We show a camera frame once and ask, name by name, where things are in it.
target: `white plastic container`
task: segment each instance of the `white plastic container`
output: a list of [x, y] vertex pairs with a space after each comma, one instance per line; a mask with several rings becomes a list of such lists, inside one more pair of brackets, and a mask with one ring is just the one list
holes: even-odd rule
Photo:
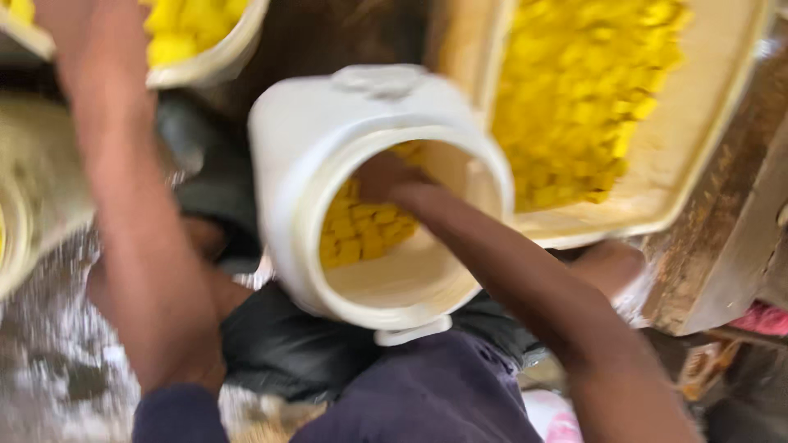
[[368, 158], [408, 140], [432, 140], [425, 167], [435, 178], [494, 218], [511, 218], [506, 158], [449, 82], [411, 65], [285, 80], [255, 103], [249, 129], [261, 232], [302, 309], [376, 329], [388, 346], [451, 327], [448, 314], [479, 286], [425, 229], [382, 259], [327, 272], [318, 254], [340, 186]]
[[[151, 69], [147, 86], [150, 89], [210, 86], [238, 77], [260, 43], [262, 20], [269, 3], [270, 0], [250, 0], [238, 24], [219, 44], [188, 60]], [[49, 34], [20, 22], [4, 7], [0, 7], [0, 32], [44, 60], [51, 60], [54, 55], [54, 42]]]
[[93, 218], [74, 137], [66, 108], [0, 95], [0, 299]]

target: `wooden surface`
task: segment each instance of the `wooden surface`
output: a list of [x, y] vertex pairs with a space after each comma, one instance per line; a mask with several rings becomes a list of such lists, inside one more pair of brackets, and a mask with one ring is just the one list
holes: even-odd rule
[[[644, 241], [654, 286], [643, 315], [665, 332], [686, 335], [741, 316], [778, 242], [779, 209], [771, 207], [788, 198], [788, 189], [767, 186], [753, 192], [753, 185], [769, 148], [785, 149], [785, 141], [775, 142], [775, 135], [788, 110], [787, 35], [788, 25], [778, 21], [769, 42], [775, 53], [760, 63], [682, 215], [668, 231]], [[748, 200], [764, 195], [766, 207], [752, 202], [745, 208]], [[743, 217], [751, 210], [756, 212]]]

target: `person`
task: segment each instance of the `person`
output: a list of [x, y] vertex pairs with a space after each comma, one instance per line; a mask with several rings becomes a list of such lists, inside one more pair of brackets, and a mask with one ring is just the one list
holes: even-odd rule
[[[217, 407], [226, 378], [289, 398], [333, 389], [338, 400], [295, 442], [539, 441], [514, 378], [537, 341], [513, 318], [566, 369], [585, 441], [700, 441], [648, 345], [605, 296], [628, 277], [601, 271], [637, 272], [641, 256], [604, 243], [567, 268], [389, 155], [360, 169], [362, 197], [409, 210], [489, 294], [455, 314], [457, 328], [380, 350], [368, 331], [300, 313], [275, 283], [256, 293], [233, 284], [214, 264], [259, 249], [242, 150], [219, 154], [221, 141], [202, 130], [205, 114], [184, 114], [195, 125], [188, 131], [163, 121], [165, 138], [206, 138], [203, 171], [176, 200], [158, 165], [136, 1], [36, 6], [58, 49], [105, 246], [90, 297], [117, 328], [142, 389], [133, 441], [227, 441]], [[161, 112], [187, 109], [174, 103], [162, 100]], [[243, 135], [224, 134], [243, 145]]]

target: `yellow cubes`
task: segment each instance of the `yellow cubes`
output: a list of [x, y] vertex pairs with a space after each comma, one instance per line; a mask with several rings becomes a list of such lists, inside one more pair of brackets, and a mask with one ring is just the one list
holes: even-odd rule
[[35, 16], [33, 0], [11, 0], [9, 12], [24, 23], [32, 24]]
[[197, 43], [188, 34], [162, 32], [148, 44], [148, 65], [158, 66], [192, 58], [199, 53]]
[[247, 0], [139, 0], [151, 5], [145, 30], [148, 64], [168, 65], [216, 46], [235, 27]]
[[682, 0], [521, 0], [492, 122], [518, 212], [608, 198], [692, 16]]
[[[422, 162], [418, 142], [401, 143], [390, 151], [410, 164]], [[342, 185], [326, 211], [320, 239], [320, 260], [325, 269], [332, 269], [361, 260], [379, 259], [415, 232], [416, 221], [398, 207], [361, 203], [358, 183], [349, 180]]]

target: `yellow cube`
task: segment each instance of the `yellow cube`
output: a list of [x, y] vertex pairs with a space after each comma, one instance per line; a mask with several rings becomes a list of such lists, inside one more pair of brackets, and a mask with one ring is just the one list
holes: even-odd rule
[[160, 32], [178, 32], [183, 8], [184, 0], [158, 0], [145, 20], [145, 30], [154, 34], [154, 40]]
[[340, 266], [352, 265], [361, 260], [361, 240], [342, 240], [338, 255]]
[[198, 53], [197, 42], [191, 35], [163, 32], [157, 34], [148, 45], [148, 65], [169, 65], [192, 58]]
[[391, 210], [391, 209], [381, 210], [379, 212], [376, 212], [375, 215], [373, 216], [373, 220], [375, 220], [375, 223], [379, 225], [392, 223], [394, 222], [395, 219], [396, 219], [396, 210]]
[[353, 238], [356, 234], [349, 217], [337, 218], [331, 221], [331, 230], [334, 232], [334, 235], [336, 235], [336, 238], [340, 240]]
[[32, 0], [11, 0], [9, 13], [25, 24], [32, 24], [35, 17], [35, 5]]

